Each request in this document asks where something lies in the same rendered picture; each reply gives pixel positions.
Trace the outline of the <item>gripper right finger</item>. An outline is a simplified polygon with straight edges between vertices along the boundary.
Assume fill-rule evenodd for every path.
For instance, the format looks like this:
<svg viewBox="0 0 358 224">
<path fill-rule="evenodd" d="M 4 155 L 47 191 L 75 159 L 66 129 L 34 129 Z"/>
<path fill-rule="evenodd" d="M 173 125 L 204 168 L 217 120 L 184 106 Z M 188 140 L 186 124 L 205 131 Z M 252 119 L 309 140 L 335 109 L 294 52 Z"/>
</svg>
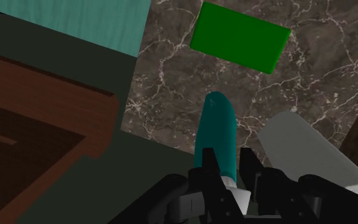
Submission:
<svg viewBox="0 0 358 224">
<path fill-rule="evenodd" d="M 257 224 L 358 224 L 358 194 L 322 177 L 293 181 L 264 167 L 251 148 L 240 149 L 239 174 L 258 204 Z"/>
</svg>

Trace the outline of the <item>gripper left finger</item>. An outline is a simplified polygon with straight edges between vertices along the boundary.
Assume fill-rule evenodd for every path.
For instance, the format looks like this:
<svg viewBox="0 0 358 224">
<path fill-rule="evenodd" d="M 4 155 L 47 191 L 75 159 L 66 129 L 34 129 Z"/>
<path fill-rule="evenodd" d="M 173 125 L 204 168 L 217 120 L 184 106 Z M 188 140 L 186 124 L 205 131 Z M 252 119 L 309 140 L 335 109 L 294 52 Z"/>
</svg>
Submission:
<svg viewBox="0 0 358 224">
<path fill-rule="evenodd" d="M 168 174 L 133 201 L 109 224 L 243 224 L 245 218 L 220 177 L 212 148 L 202 152 L 202 166 L 188 177 Z"/>
</svg>

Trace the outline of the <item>teal bottle with white cap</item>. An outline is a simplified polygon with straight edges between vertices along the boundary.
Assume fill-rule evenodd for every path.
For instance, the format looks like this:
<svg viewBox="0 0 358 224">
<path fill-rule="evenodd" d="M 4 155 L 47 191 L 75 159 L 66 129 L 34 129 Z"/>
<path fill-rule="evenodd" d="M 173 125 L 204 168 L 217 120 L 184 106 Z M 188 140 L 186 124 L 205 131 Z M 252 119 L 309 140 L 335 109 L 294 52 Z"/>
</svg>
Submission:
<svg viewBox="0 0 358 224">
<path fill-rule="evenodd" d="M 220 177 L 246 215 L 251 193 L 237 187 L 237 121 L 228 98 L 221 92 L 206 95 L 195 139 L 194 166 L 202 165 L 204 148 L 214 150 Z"/>
</svg>

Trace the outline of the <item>grey paper roll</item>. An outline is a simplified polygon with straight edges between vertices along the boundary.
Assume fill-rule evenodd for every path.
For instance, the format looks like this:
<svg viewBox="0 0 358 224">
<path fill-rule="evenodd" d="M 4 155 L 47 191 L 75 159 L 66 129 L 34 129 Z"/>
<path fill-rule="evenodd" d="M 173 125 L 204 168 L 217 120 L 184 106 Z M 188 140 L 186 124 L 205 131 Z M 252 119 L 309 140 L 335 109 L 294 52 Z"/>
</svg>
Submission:
<svg viewBox="0 0 358 224">
<path fill-rule="evenodd" d="M 289 178 L 314 174 L 358 194 L 358 166 L 298 114 L 276 114 L 257 136 L 272 166 Z"/>
</svg>

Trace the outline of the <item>green flat box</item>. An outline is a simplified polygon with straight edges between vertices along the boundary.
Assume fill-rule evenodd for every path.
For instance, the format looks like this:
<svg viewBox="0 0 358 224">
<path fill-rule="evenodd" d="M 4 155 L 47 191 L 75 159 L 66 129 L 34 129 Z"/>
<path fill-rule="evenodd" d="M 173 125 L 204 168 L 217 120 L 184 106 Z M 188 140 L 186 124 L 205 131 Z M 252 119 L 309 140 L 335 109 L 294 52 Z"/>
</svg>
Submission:
<svg viewBox="0 0 358 224">
<path fill-rule="evenodd" d="M 272 74 L 290 33 L 286 27 L 205 1 L 189 47 Z"/>
</svg>

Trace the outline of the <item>brown wooden furniture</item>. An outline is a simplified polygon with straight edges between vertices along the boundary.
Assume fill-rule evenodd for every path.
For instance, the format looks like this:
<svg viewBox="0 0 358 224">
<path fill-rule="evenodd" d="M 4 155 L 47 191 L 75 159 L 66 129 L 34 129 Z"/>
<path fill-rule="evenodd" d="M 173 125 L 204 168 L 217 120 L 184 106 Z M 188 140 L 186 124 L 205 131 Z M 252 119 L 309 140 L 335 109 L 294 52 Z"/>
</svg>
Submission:
<svg viewBox="0 0 358 224">
<path fill-rule="evenodd" d="M 111 142 L 117 97 L 0 56 L 0 224 L 17 219 L 82 156 Z"/>
</svg>

